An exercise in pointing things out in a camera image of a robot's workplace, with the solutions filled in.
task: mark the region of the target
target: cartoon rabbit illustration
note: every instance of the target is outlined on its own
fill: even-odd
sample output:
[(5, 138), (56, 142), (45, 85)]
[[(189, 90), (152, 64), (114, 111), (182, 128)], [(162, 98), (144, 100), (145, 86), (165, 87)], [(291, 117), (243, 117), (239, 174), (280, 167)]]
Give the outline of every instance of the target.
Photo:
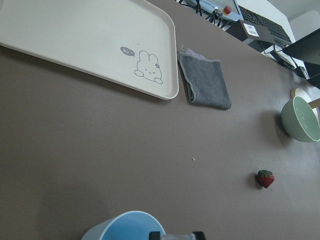
[(136, 64), (136, 70), (134, 71), (134, 74), (156, 82), (157, 84), (163, 83), (161, 80), (162, 74), (158, 64), (157, 56), (154, 54), (149, 54), (144, 50), (139, 52), (139, 61)]

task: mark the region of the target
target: bowl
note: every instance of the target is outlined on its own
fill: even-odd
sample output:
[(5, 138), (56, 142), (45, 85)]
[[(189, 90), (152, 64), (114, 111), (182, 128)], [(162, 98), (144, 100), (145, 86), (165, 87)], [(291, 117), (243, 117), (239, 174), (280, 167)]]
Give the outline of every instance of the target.
[(285, 131), (300, 142), (320, 141), (320, 126), (310, 105), (300, 96), (282, 108), (281, 121)]
[(161, 224), (143, 211), (128, 211), (89, 229), (81, 240), (148, 240), (150, 232), (165, 235)]

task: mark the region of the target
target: wooden handle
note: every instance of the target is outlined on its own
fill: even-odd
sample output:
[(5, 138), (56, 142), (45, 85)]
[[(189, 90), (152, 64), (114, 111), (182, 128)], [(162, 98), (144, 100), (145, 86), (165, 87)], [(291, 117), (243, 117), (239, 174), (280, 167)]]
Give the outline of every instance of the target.
[(320, 107), (320, 98), (314, 100), (314, 101), (311, 101), (309, 102), (309, 105), (312, 109), (315, 109), (317, 107)]

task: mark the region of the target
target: red button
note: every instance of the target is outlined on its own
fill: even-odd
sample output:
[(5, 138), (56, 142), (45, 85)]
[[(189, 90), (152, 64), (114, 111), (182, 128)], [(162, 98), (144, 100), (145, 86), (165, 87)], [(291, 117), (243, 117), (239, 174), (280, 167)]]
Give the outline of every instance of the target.
[(229, 14), (229, 13), (232, 12), (231, 7), (229, 7), (229, 6), (225, 6), (223, 11), (224, 11), (225, 14)]

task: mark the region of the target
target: green strawberry cap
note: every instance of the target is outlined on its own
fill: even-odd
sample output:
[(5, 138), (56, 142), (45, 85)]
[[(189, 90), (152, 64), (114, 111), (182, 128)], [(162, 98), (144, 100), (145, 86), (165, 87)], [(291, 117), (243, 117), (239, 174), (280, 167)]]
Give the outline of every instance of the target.
[(261, 176), (263, 178), (267, 178), (267, 177), (272, 177), (274, 174), (272, 173), (272, 171), (268, 171), (268, 170), (260, 170), (258, 171), (258, 176)]

